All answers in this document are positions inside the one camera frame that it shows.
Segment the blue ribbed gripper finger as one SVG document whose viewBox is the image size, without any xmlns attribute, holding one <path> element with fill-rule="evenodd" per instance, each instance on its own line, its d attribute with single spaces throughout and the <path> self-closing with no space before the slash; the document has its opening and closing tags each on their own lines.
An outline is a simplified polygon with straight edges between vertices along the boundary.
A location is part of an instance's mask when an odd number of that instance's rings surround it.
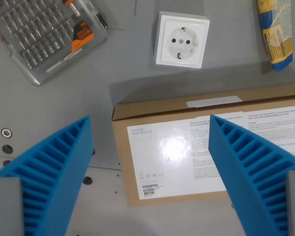
<svg viewBox="0 0 295 236">
<path fill-rule="evenodd" d="M 295 236 L 295 156 L 210 116 L 210 155 L 248 236 Z"/>
<path fill-rule="evenodd" d="M 65 235 L 92 153 L 86 116 L 0 169 L 0 178 L 17 177 L 21 182 L 26 236 Z"/>
</svg>

